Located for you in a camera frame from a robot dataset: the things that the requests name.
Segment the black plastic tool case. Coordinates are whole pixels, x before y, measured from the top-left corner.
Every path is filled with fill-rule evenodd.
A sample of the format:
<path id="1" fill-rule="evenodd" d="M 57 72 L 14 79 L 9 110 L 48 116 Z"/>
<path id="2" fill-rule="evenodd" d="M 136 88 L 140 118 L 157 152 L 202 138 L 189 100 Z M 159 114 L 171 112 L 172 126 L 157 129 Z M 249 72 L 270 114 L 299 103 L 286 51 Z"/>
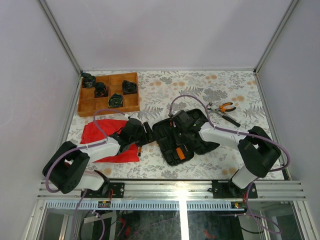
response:
<path id="1" fill-rule="evenodd" d="M 208 122 L 200 109 L 180 110 L 152 126 L 154 137 L 169 166 L 177 166 L 191 160 L 195 154 L 204 155 L 220 145 L 200 137 L 200 128 Z"/>

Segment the small precision screwdriver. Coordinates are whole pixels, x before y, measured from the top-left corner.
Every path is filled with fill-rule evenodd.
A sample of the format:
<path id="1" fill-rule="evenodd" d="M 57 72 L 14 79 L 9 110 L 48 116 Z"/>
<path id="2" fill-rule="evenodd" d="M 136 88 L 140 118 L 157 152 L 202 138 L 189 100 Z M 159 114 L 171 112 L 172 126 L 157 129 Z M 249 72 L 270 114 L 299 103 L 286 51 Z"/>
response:
<path id="1" fill-rule="evenodd" d="M 141 156 L 141 152 L 142 152 L 142 146 L 140 146 L 140 147 L 138 148 L 138 157 Z"/>

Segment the large orange handle screwdriver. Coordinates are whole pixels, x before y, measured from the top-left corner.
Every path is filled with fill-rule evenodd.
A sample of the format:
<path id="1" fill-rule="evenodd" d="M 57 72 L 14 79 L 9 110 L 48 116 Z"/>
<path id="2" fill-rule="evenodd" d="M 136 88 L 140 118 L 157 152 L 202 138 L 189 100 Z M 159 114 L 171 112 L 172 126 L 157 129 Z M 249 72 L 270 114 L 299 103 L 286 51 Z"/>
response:
<path id="1" fill-rule="evenodd" d="M 184 154 L 184 152 L 182 151 L 182 149 L 181 149 L 180 147 L 177 147 L 177 148 L 176 148 L 176 153 L 177 153 L 178 158 L 179 158 L 181 161 L 183 161 L 183 160 L 186 159 L 185 154 Z"/>

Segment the red cloth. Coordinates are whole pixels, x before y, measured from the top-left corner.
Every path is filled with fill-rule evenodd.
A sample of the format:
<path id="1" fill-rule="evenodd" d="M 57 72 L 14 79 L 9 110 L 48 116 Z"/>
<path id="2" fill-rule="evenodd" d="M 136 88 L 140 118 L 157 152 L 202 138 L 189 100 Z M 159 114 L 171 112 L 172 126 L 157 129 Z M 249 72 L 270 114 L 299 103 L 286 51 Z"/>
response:
<path id="1" fill-rule="evenodd" d="M 119 131 L 120 128 L 124 127 L 126 120 L 117 120 L 117 119 L 99 119 L 96 120 L 100 128 L 109 136 L 116 131 Z M 80 144 L 89 144 L 102 140 L 104 138 L 103 133 L 97 128 L 95 123 L 92 121 L 84 126 Z M 95 161 L 96 163 L 131 163 L 139 162 L 138 157 L 138 147 L 136 144 L 133 144 L 129 150 L 117 156 L 104 157 Z"/>

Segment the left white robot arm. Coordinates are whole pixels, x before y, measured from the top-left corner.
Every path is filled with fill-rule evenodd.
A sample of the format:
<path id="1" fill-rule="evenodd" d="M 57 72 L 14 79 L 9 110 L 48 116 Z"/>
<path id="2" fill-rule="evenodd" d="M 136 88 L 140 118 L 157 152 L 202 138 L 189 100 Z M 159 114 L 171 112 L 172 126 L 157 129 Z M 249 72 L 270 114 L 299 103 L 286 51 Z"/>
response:
<path id="1" fill-rule="evenodd" d="M 98 197 L 105 197 L 110 190 L 107 177 L 87 165 L 107 157 L 128 151 L 132 145 L 138 147 L 155 141 L 150 125 L 131 117 L 120 130 L 102 140 L 76 145 L 64 142 L 42 170 L 45 187 L 50 193 L 68 194 L 76 187 L 92 190 Z"/>

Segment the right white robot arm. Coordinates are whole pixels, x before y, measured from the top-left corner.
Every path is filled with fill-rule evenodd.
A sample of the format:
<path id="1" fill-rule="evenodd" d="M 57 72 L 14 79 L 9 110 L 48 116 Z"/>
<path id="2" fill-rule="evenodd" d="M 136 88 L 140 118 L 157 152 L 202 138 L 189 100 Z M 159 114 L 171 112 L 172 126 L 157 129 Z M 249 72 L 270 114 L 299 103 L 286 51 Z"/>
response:
<path id="1" fill-rule="evenodd" d="M 236 198 L 244 194 L 255 179 L 264 178 L 281 156 L 280 149 L 258 126 L 241 134 L 229 128 L 213 126 L 208 119 L 194 119 L 184 110 L 173 115 L 170 121 L 177 130 L 179 141 L 201 139 L 239 151 L 244 166 L 231 177 L 227 188 L 229 194 Z"/>

